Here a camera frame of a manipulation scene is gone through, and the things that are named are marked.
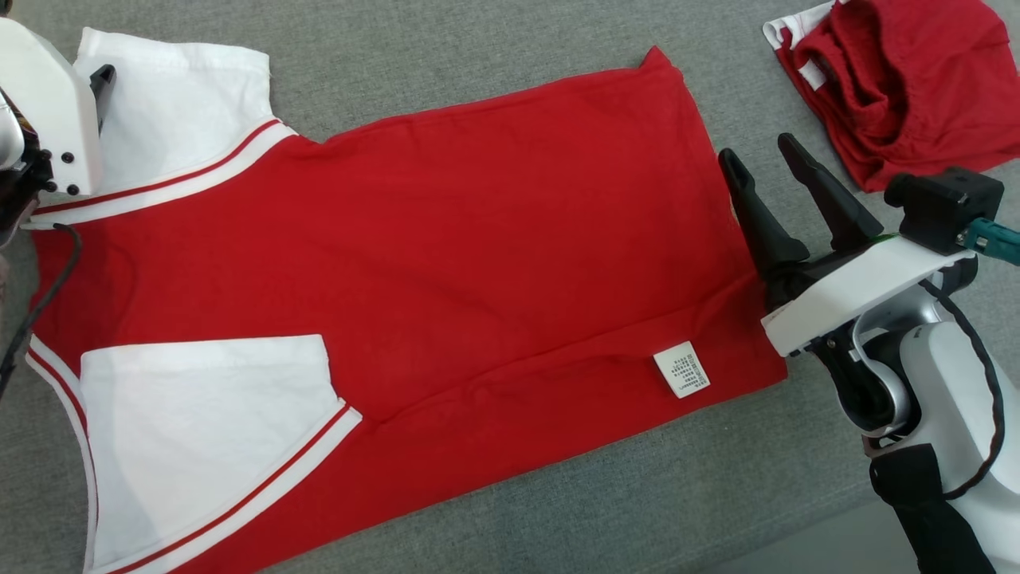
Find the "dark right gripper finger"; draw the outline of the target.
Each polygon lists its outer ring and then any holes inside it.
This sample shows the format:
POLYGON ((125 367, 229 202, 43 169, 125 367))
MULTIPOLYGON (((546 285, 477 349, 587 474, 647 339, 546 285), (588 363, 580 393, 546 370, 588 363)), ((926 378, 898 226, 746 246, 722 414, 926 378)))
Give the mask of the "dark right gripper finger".
POLYGON ((832 251, 856 250, 883 234, 881 222, 793 134, 779 134, 777 147, 790 174, 808 189, 830 229, 832 251))
POLYGON ((765 282, 773 282, 805 262, 810 255, 806 245, 790 237, 773 217, 758 196, 755 180, 740 156, 732 149, 724 148, 718 154, 718 163, 758 275, 765 282))

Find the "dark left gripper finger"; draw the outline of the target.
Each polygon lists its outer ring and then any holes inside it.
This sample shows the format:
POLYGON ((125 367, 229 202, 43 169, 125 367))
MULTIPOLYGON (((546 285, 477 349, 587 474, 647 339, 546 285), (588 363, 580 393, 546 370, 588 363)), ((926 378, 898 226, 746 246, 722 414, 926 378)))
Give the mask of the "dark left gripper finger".
POLYGON ((92 97, 95 99, 98 133, 102 133, 104 128, 104 121, 109 109, 110 100, 112 100, 114 86, 116 86, 116 67, 109 63, 101 65, 88 77, 88 86, 92 91, 92 97))

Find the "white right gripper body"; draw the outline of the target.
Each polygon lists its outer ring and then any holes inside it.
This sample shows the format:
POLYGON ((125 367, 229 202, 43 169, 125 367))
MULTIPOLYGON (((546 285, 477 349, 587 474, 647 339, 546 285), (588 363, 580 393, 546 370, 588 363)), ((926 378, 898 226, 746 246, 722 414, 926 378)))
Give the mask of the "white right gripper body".
POLYGON ((975 258, 971 250, 942 255, 895 236, 869 247, 761 320, 780 356, 842 327, 946 266, 975 258))

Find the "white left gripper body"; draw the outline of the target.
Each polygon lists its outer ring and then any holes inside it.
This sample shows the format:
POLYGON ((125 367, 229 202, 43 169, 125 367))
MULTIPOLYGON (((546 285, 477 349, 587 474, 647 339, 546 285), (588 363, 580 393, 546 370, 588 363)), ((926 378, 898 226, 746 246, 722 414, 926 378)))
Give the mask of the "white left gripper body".
POLYGON ((88 81, 43 37, 19 22, 1 22, 4 171, 26 166, 30 137, 51 153, 56 189, 89 196, 102 178, 97 100, 88 81))

